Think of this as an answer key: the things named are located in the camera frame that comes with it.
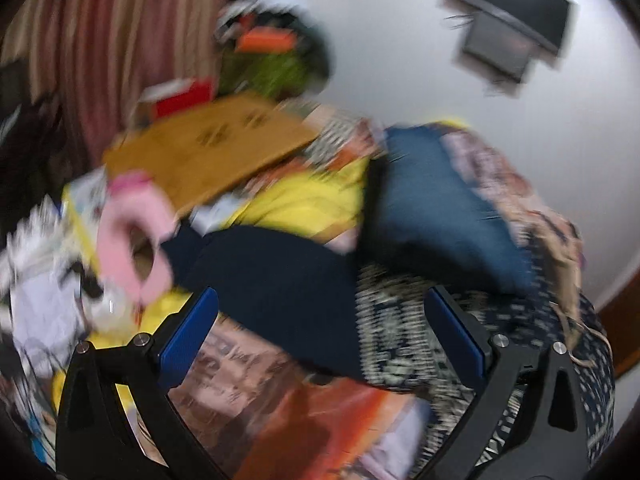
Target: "orange object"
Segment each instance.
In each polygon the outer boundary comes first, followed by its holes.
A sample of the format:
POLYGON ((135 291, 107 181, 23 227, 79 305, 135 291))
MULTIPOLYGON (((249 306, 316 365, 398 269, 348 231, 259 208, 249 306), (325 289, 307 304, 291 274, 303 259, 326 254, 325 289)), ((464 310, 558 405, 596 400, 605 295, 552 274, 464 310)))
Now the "orange object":
POLYGON ((234 480, 335 480, 391 427, 412 396, 349 379, 299 384, 274 410, 234 480))
POLYGON ((298 37, 292 30, 274 27, 254 27, 238 39, 236 52, 282 54, 296 47, 298 37))

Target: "cardboard box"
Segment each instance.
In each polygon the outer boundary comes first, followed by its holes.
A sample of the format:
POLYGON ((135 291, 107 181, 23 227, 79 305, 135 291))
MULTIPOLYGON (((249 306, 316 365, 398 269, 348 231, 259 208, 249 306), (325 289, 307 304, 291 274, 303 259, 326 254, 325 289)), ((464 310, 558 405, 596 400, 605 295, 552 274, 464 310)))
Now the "cardboard box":
POLYGON ((103 160, 110 178, 145 170, 183 216, 317 136, 273 103, 240 94, 159 120, 103 160))

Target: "metal screw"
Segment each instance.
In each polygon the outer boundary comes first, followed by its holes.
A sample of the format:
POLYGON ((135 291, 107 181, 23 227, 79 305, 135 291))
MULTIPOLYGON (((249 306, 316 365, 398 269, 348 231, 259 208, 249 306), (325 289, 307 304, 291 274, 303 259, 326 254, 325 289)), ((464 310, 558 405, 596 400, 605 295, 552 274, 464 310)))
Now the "metal screw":
POLYGON ((500 348, 507 348, 507 346, 509 346, 509 338, 503 334, 494 335, 493 342, 500 348))
POLYGON ((150 340, 151 336, 144 332, 133 336, 133 344, 135 346, 146 346, 150 340))
POLYGON ((560 354, 560 355, 566 354, 566 346, 564 346, 564 343, 556 341, 554 343, 554 352, 556 352, 557 354, 560 354))
POLYGON ((86 354, 91 348, 91 345, 87 341, 81 341, 76 345, 76 352, 79 354, 86 354))

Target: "pink patterned cloth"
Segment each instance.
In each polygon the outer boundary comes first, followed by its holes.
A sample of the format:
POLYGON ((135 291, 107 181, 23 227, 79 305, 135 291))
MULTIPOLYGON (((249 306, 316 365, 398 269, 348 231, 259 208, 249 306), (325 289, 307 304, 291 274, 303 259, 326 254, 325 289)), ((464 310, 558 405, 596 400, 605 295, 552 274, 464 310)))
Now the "pink patterned cloth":
POLYGON ((33 98, 59 92, 66 124, 98 165, 142 89, 217 75, 212 35, 224 3, 26 0, 7 29, 0 62, 28 59, 33 98))
MULTIPOLYGON (((580 321, 582 240, 574 225, 545 205, 531 184, 520 176, 505 156, 485 144, 475 133, 448 123, 437 123, 451 162, 479 196, 491 202, 510 229, 517 245, 535 234, 546 247, 560 310, 580 321)), ((570 348, 576 335, 566 334, 570 348)))

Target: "navy blue cloth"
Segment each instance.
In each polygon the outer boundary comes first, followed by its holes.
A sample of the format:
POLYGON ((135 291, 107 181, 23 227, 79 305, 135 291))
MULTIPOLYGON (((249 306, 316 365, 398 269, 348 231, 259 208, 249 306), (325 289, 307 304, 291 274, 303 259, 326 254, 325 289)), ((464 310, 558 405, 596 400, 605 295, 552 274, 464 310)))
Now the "navy blue cloth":
POLYGON ((399 272, 447 285, 526 296, 530 258, 493 205, 452 167, 434 128, 390 128, 372 161, 359 250, 399 272))
POLYGON ((356 327, 356 276, 347 260, 306 238, 253 226, 200 237, 182 225, 162 244, 174 281, 210 286, 220 312, 293 358, 364 380, 356 327))

